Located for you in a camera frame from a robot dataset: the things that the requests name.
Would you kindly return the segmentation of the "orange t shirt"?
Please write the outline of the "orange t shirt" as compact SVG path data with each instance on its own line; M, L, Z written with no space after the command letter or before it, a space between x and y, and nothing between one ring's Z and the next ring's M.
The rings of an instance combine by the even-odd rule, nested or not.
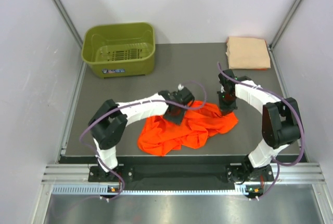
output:
M199 149L217 134L226 134L238 124L234 113L223 115L216 104L206 103L199 110L185 113L180 125L165 120L162 116L146 119L137 145L151 155L165 156L182 146Z

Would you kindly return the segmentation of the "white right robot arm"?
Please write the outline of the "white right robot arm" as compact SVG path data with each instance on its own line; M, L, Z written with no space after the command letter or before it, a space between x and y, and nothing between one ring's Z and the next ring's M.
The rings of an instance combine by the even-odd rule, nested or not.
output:
M240 99L262 116L262 140L245 156L239 168L229 172L233 182L257 180L280 151L303 138L298 103L293 98L282 98L263 89L246 76L236 77L231 69L219 74L219 82L221 89L217 94L223 115L231 115Z

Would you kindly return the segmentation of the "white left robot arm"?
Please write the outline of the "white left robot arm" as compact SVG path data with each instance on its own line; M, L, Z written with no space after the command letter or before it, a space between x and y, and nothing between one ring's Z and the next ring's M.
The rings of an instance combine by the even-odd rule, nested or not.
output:
M132 102L105 101L88 123L97 150L101 176L109 181L117 177L116 145L128 125L152 116L161 116L179 125L194 101L194 95L183 86L179 86L177 91L162 90Z

